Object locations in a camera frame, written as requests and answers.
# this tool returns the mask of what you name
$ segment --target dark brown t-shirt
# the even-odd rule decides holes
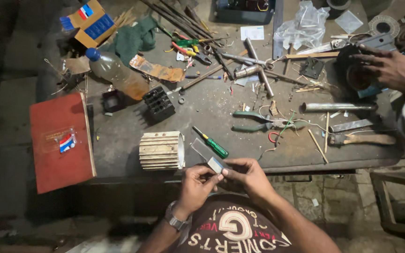
[[[178,253],[292,252],[292,244],[249,198],[220,194],[207,199],[192,219]]]

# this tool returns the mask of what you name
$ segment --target red book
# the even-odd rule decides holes
[[[76,92],[29,108],[37,192],[71,186],[96,176],[84,95]],[[56,139],[75,132],[76,144],[60,153]]]

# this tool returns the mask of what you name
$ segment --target workbench surface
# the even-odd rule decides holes
[[[198,15],[204,20],[209,16],[209,4],[200,3],[196,8]],[[295,12],[298,10],[298,1],[284,1],[284,21],[294,18]],[[368,31],[366,15],[363,7],[358,0],[353,0],[350,10],[353,14],[359,17],[364,25],[355,33]],[[169,30],[173,30],[174,26],[161,19]],[[228,45],[225,50],[228,53],[238,54],[245,49],[244,42],[240,40],[240,27],[243,25],[236,24],[219,24],[209,22],[208,26],[219,32],[218,36],[225,37],[229,33],[231,37],[228,39]],[[252,41],[256,48],[256,52],[260,59],[266,60],[272,56],[272,44],[266,44],[273,33],[273,22],[265,26],[265,40]],[[339,35],[345,33],[334,20],[326,22],[326,33],[323,42],[330,41],[331,35]],[[186,66],[185,62],[176,61],[176,53],[164,53],[164,50],[170,49],[170,38],[159,32],[156,36],[156,48],[144,52],[144,58],[152,63],[158,63],[163,66],[181,67]],[[332,63],[335,59],[326,59],[325,72],[328,83],[339,86],[340,88],[332,88],[331,91],[322,92],[301,92],[295,93],[292,91],[293,84],[278,81],[272,82],[271,87],[274,91],[274,100],[276,100],[277,108],[287,118],[291,117],[290,110],[295,110],[295,118],[303,118],[311,123],[316,123],[325,127],[325,113],[301,113],[300,106],[303,102],[307,103],[329,103],[329,102],[346,102],[343,94],[342,84],[338,84],[335,72],[332,69]],[[219,64],[213,59],[213,64],[209,70]],[[195,61],[196,66],[190,67],[187,74],[194,75],[196,71],[204,74],[206,66],[198,61]],[[241,66],[240,63],[232,63],[229,68],[234,70]],[[284,62],[275,64],[274,72],[282,73]],[[222,76],[224,70],[216,72],[214,75]],[[298,78],[299,74],[290,68],[289,76]],[[166,91],[183,86],[192,79],[185,79],[179,83],[162,84]],[[229,158],[249,157],[258,159],[266,149],[273,148],[274,145],[268,140],[267,132],[256,133],[241,133],[234,132],[231,127],[234,124],[259,124],[256,121],[249,119],[233,118],[231,114],[237,110],[241,110],[241,105],[246,103],[247,106],[253,107],[256,101],[256,94],[253,92],[252,85],[257,82],[249,82],[245,87],[232,84],[233,93],[229,88],[230,81],[223,80],[204,80],[193,87],[187,89],[185,103],[178,104],[177,100],[181,97],[178,92],[169,95],[176,113],[164,120],[163,122],[150,125],[144,117],[147,107],[143,102],[129,106],[128,108],[115,112],[113,116],[105,116],[101,105],[101,93],[106,92],[107,85],[102,85],[93,79],[89,78],[89,93],[88,103],[93,103],[94,107],[94,163],[97,171],[97,178],[93,182],[118,182],[118,181],[134,181],[140,178],[149,178],[156,180],[172,179],[174,171],[142,171],[139,163],[139,141],[142,135],[146,132],[161,132],[161,131],[180,131],[185,136],[185,162],[187,167],[203,162],[202,158],[190,147],[195,138],[200,138],[192,129],[196,126],[202,132],[213,138],[221,146],[226,148],[230,155]],[[388,92],[378,95],[377,104],[379,105],[378,113],[383,115],[387,120],[392,120],[390,117],[390,104]],[[289,96],[292,94],[292,100],[289,102]],[[270,105],[271,100],[265,99],[263,105]],[[269,114],[268,108],[262,108],[262,114]],[[358,120],[359,118],[350,112],[346,118],[343,113],[330,118],[330,125],[341,124]],[[279,139],[279,145],[276,151],[266,152],[259,163],[268,173],[279,172],[297,172],[297,171],[325,171],[337,169],[352,169],[362,167],[387,166],[397,163],[402,156],[402,152],[394,146],[378,146],[378,145],[346,145],[341,148],[328,147],[326,157],[329,164],[324,164],[323,158],[316,150],[316,146],[312,141],[307,129],[311,129],[315,138],[321,147],[323,147],[324,138],[322,130],[316,126],[309,126],[298,131],[299,136],[291,129],[284,131],[282,138]]]

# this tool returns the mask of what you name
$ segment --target wristwatch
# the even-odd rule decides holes
[[[173,201],[166,209],[164,220],[168,222],[168,224],[170,224],[172,227],[174,227],[177,231],[181,231],[188,225],[191,216],[189,216],[186,221],[180,221],[176,217],[174,217],[172,210],[175,203],[176,201]]]

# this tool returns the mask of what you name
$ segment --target green cloth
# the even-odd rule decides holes
[[[124,65],[129,66],[129,61],[138,51],[149,51],[156,47],[153,30],[156,26],[154,18],[147,16],[134,27],[120,27],[107,51],[116,53]]]

